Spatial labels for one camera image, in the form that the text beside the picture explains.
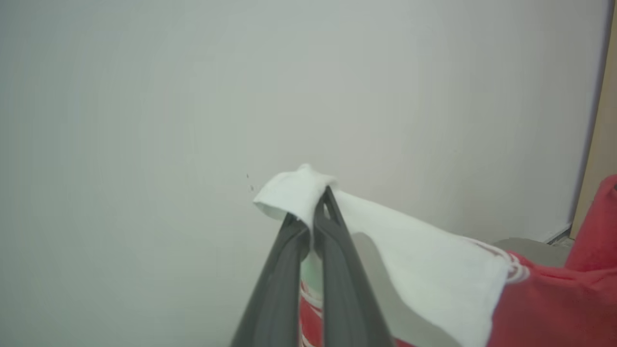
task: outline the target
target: red garment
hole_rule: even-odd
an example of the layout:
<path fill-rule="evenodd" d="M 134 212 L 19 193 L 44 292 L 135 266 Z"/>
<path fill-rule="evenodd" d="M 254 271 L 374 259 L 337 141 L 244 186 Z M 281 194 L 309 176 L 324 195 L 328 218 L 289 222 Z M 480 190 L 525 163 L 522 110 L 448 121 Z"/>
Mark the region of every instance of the red garment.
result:
<path fill-rule="evenodd" d="M 566 268 L 519 257 L 531 275 L 503 289 L 488 346 L 617 346 L 616 184 L 600 185 Z"/>
<path fill-rule="evenodd" d="M 617 267 L 617 175 L 600 184 L 566 268 L 593 271 Z"/>

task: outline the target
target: gray wall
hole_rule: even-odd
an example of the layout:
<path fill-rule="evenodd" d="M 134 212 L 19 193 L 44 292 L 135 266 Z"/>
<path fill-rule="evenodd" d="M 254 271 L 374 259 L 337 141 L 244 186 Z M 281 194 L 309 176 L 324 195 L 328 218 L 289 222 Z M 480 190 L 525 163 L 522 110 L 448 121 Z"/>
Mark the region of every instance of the gray wall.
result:
<path fill-rule="evenodd" d="M 0 345 L 225 346 L 303 162 L 484 241 L 569 221 L 607 2 L 4 1 Z"/>

